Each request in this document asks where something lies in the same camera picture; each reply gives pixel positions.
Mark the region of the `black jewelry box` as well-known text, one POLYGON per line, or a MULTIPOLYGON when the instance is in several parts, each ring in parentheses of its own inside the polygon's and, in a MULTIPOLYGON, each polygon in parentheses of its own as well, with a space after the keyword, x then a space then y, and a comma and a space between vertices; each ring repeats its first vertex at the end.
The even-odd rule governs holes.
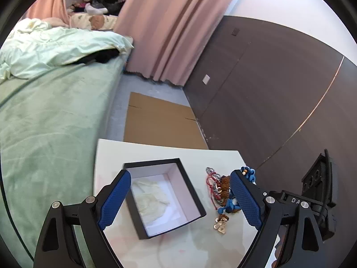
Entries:
POLYGON ((129 162, 126 203, 138 238, 148 240, 206 216, 179 158, 129 162))

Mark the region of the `white tissue paper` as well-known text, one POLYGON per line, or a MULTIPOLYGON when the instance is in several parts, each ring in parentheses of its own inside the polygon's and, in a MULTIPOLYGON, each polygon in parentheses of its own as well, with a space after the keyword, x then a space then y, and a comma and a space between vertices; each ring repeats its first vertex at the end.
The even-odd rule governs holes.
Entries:
POLYGON ((137 210, 145 225, 163 216, 171 202, 158 182, 144 178, 134 181, 132 187, 137 210))

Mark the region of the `white table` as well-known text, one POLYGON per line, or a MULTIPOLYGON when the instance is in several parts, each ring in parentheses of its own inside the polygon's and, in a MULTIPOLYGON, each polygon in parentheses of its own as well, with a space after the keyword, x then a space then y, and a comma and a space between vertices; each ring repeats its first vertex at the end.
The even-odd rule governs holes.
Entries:
POLYGON ((100 139, 95 157, 94 193, 110 184, 129 162, 179 158, 206 216, 182 228, 141 240, 127 204, 104 230, 124 267, 238 267, 257 234, 242 212, 229 217, 226 233, 213 226, 217 217, 206 185, 206 168, 228 175, 245 165, 238 151, 158 147, 100 139))

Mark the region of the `flattened brown cardboard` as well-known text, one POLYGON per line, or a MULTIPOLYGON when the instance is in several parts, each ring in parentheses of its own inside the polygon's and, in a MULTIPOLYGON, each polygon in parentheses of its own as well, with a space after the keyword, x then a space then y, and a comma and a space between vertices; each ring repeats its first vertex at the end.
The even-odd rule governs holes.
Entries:
POLYGON ((162 147, 207 149, 190 107, 132 92, 125 142, 162 147))

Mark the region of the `green bed sheet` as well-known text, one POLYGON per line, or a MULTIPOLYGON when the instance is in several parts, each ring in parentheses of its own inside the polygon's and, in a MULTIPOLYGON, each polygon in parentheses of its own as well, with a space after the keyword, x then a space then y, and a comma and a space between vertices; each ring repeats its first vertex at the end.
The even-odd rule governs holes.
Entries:
POLYGON ((96 145, 126 62, 121 55, 1 85, 1 236, 20 265, 32 265, 52 202, 91 194, 96 145))

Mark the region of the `black garment on bed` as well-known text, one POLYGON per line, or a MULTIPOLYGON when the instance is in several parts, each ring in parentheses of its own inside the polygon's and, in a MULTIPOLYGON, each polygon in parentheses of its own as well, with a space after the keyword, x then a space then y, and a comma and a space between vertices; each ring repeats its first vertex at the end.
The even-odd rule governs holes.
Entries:
POLYGON ((111 59, 118 57, 119 54, 120 54, 120 51, 116 48, 100 50, 100 51, 91 53, 91 54, 73 62, 73 65, 91 64, 92 62, 98 62, 101 64, 105 64, 108 61, 110 61, 111 59))

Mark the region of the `light green duvet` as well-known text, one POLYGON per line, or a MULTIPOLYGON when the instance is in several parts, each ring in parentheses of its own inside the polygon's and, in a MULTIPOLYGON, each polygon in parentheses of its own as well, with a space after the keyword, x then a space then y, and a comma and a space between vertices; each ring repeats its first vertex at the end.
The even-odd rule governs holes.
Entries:
POLYGON ((19 21, 1 46, 1 83, 33 79, 102 50, 128 54, 133 43, 112 31, 53 27, 40 19, 19 21))

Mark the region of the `patterned pillow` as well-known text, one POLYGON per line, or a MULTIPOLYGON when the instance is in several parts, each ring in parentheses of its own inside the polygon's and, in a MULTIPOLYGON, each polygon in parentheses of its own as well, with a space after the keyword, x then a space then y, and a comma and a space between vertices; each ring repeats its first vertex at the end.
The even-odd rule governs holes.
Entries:
POLYGON ((112 30, 116 21, 116 16, 75 13, 70 17, 70 27, 84 30, 105 31, 112 30))

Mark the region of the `white sock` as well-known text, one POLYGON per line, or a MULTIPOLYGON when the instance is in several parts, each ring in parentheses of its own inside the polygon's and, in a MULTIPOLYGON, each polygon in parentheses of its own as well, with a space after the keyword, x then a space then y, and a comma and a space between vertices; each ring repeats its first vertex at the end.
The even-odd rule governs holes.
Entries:
POLYGON ((107 8, 94 8, 90 3, 85 5, 85 12, 89 15, 104 15, 108 13, 107 8))

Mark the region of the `pink side curtain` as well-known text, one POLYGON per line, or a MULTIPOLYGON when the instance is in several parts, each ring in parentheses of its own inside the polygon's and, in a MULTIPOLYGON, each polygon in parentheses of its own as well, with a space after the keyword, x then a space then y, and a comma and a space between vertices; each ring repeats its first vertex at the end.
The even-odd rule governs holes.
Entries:
POLYGON ((66 0, 36 0, 26 11, 26 18, 59 18, 65 24, 69 24, 69 16, 66 10, 66 0))

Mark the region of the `dark wood wall panel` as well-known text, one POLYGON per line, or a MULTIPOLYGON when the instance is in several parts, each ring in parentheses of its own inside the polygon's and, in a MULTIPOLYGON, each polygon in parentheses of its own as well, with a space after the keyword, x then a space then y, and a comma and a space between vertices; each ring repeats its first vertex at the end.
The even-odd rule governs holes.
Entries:
POLYGON ((260 186, 299 192, 327 149, 340 195, 354 193, 356 65, 328 45, 272 22, 225 16, 185 93, 208 146, 239 151, 260 186))

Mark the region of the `white wall outlet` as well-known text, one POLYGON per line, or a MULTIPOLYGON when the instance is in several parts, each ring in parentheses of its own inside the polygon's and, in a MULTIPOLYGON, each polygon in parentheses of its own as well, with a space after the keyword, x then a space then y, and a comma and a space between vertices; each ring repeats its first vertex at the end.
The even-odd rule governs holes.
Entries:
POLYGON ((203 78, 202 82, 207 85, 210 80, 210 77, 206 74, 205 77, 203 78))

